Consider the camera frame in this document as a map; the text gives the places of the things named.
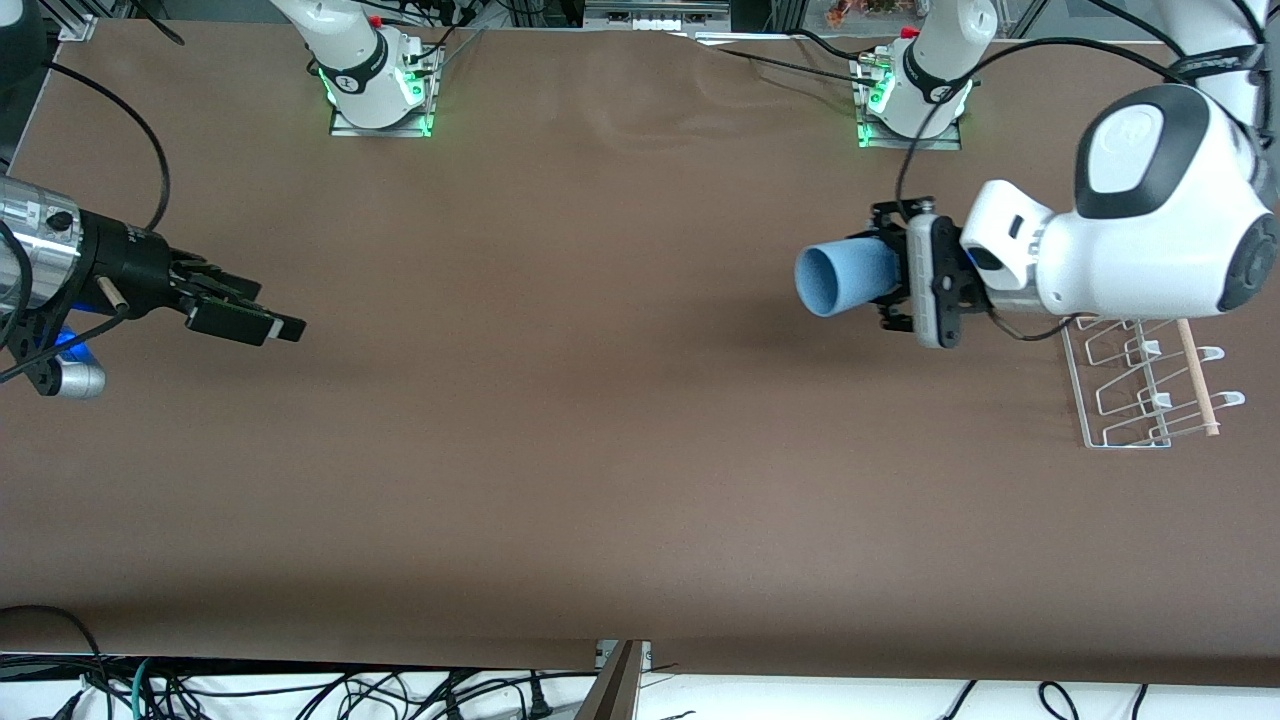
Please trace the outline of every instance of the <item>teal cable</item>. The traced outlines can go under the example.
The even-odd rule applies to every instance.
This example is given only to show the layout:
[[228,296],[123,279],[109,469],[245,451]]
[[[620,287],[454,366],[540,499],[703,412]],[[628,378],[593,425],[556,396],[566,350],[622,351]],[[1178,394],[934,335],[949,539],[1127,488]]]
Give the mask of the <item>teal cable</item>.
[[133,688],[129,691],[129,705],[133,706],[133,720],[142,720],[142,676],[147,673],[151,659],[138,662],[138,669],[133,673]]

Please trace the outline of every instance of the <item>brown table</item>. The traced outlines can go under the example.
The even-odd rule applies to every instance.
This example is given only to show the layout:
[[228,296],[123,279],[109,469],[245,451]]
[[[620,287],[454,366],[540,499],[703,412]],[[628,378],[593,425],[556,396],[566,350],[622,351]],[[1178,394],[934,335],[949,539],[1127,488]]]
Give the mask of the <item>brown table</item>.
[[[1091,451],[1056,342],[974,320],[924,351],[800,306],[796,251],[860,229],[900,160],[856,147],[847,86],[492,32],[436,137],[330,138],[292,28],[175,24],[60,59],[164,138],[170,242],[311,324],[253,348],[157,311],[95,341],[96,401],[0,389],[0,602],[129,653],[576,667],[645,637],[685,671],[1280,678],[1275,288],[1197,323],[1249,396],[1221,438]],[[1153,82],[1016,58],[908,183],[957,222],[993,177],[1069,206],[1084,126]],[[60,77],[14,174],[132,222],[157,182]],[[72,648],[52,628],[5,637]]]

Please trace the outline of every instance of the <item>wooden stick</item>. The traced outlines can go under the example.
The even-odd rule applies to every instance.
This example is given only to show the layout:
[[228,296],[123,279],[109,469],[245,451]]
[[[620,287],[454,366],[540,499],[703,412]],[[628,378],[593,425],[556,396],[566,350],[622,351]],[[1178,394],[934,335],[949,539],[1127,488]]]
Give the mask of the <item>wooden stick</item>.
[[1192,337],[1192,324],[1185,319],[1178,320],[1178,336],[1183,340],[1183,352],[1187,355],[1187,369],[1192,377],[1192,388],[1196,391],[1196,404],[1199,405],[1201,418],[1204,419],[1204,434],[1216,436],[1217,418],[1213,415],[1213,398],[1208,396],[1208,386],[1204,384],[1204,370],[1199,364],[1199,348],[1196,347],[1196,338]]

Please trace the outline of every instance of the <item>blue cup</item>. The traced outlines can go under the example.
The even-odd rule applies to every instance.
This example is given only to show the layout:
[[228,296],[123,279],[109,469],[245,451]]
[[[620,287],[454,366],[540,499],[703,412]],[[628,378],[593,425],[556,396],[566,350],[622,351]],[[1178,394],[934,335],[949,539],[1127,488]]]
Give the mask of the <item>blue cup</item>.
[[870,302],[897,283],[897,258],[874,237],[810,245],[796,258],[796,292],[819,318]]

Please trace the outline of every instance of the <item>table surface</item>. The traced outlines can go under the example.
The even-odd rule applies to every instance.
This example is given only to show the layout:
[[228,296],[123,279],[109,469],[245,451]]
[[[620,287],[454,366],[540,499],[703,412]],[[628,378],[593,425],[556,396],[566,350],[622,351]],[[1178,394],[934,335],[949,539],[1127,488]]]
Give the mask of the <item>table surface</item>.
[[[1087,450],[1059,343],[975,320],[925,351],[795,299],[796,251],[860,229],[901,159],[856,147],[847,86],[489,32],[436,137],[330,138],[292,28],[175,26],[60,60],[164,140],[170,243],[310,327],[256,348],[157,311],[95,341],[99,400],[0,388],[0,602],[70,607],[109,652],[582,666],[644,637],[689,671],[1280,676],[1274,288],[1196,324],[1249,397],[1221,438]],[[1015,58],[908,182],[957,222],[995,177],[1069,208],[1083,128],[1153,82]],[[61,77],[13,172],[132,222],[157,183]]]

